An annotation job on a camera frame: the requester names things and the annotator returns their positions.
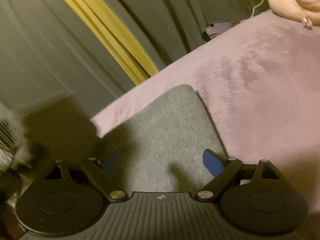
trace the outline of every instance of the bed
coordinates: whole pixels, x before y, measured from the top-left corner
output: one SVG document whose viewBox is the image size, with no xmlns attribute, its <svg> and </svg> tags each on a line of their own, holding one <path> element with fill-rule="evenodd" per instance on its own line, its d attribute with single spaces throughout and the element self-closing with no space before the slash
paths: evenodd
<svg viewBox="0 0 320 240">
<path fill-rule="evenodd" d="M 266 11 L 177 60 L 92 118 L 103 137 L 169 89 L 189 84 L 229 156 L 269 159 L 303 193 L 299 229 L 320 237 L 320 27 Z"/>
</svg>

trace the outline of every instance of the curtain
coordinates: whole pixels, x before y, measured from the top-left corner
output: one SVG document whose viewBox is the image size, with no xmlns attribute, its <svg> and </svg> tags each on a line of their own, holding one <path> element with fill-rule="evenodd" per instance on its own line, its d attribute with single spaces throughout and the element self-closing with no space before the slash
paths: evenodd
<svg viewBox="0 0 320 240">
<path fill-rule="evenodd" d="M 64 0 L 136 84 L 158 69 L 128 28 L 103 0 Z"/>
<path fill-rule="evenodd" d="M 161 69 L 204 44 L 201 34 L 209 24 L 247 19 L 261 0 L 104 1 Z"/>
<path fill-rule="evenodd" d="M 90 117 L 135 86 L 63 0 L 0 0 L 0 37 L 10 110 L 72 96 Z"/>
<path fill-rule="evenodd" d="M 117 29 L 105 24 L 107 31 L 125 52 L 123 57 L 130 58 L 131 66 L 139 69 L 140 77 L 134 80 L 130 76 L 116 56 L 119 50 L 107 49 L 106 36 L 99 38 L 94 32 L 97 29 L 89 27 L 66 1 L 0 0 L 0 101 L 8 109 L 36 105 L 56 95 L 72 95 L 92 116 L 201 46 L 201 34 L 210 23 L 246 19 L 252 6 L 260 2 L 101 1 L 105 5 L 100 7 L 109 8 L 104 23 L 113 17 L 118 20 L 115 25 L 121 25 Z"/>
</svg>

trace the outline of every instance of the white cable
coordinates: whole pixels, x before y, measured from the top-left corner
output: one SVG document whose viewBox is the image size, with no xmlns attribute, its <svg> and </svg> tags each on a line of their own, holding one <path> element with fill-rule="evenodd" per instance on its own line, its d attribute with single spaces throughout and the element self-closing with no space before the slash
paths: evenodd
<svg viewBox="0 0 320 240">
<path fill-rule="evenodd" d="M 250 18 L 252 18 L 252 17 L 254 16 L 254 10 L 255 10 L 257 7 L 261 6 L 261 5 L 263 4 L 263 2 L 264 2 L 264 0 L 261 0 L 261 2 L 260 2 L 259 4 L 255 5 L 255 6 L 252 8 L 252 14 L 251 14 Z"/>
<path fill-rule="evenodd" d="M 263 4 L 263 2 L 264 2 L 264 0 L 261 0 L 261 2 L 260 2 L 259 4 L 253 6 L 253 8 L 252 8 L 252 14 L 251 14 L 251 16 L 250 16 L 249 19 L 251 19 L 251 18 L 254 16 L 254 10 L 255 10 L 256 8 L 258 8 L 259 6 L 261 6 L 261 5 Z"/>
</svg>

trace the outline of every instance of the gray curtain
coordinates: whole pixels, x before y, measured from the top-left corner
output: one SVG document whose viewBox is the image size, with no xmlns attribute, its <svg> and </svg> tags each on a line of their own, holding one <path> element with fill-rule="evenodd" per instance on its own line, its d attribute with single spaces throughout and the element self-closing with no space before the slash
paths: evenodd
<svg viewBox="0 0 320 240">
<path fill-rule="evenodd" d="M 161 70 L 201 46 L 210 23 L 248 18 L 260 0 L 105 2 Z M 0 0 L 0 37 L 0 101 L 9 109 L 66 94 L 92 116 L 134 87 L 62 0 Z"/>
<path fill-rule="evenodd" d="M 163 68 L 204 42 L 220 20 L 247 19 L 261 0 L 105 0 Z M 266 10 L 267 2 L 257 12 Z"/>
<path fill-rule="evenodd" d="M 9 109 L 72 95 L 89 116 L 134 87 L 62 0 L 0 0 L 0 101 Z"/>
</svg>

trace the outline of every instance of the metal screw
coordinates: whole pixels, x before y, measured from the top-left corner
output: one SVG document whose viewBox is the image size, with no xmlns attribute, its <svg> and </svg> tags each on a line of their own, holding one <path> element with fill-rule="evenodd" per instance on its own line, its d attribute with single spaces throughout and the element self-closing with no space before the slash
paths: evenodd
<svg viewBox="0 0 320 240">
<path fill-rule="evenodd" d="M 209 190 L 202 190 L 198 192 L 198 197 L 199 198 L 212 198 L 213 193 Z"/>
<path fill-rule="evenodd" d="M 125 192 L 122 190 L 115 190 L 110 193 L 110 197 L 114 199 L 123 198 L 125 196 Z"/>
</svg>

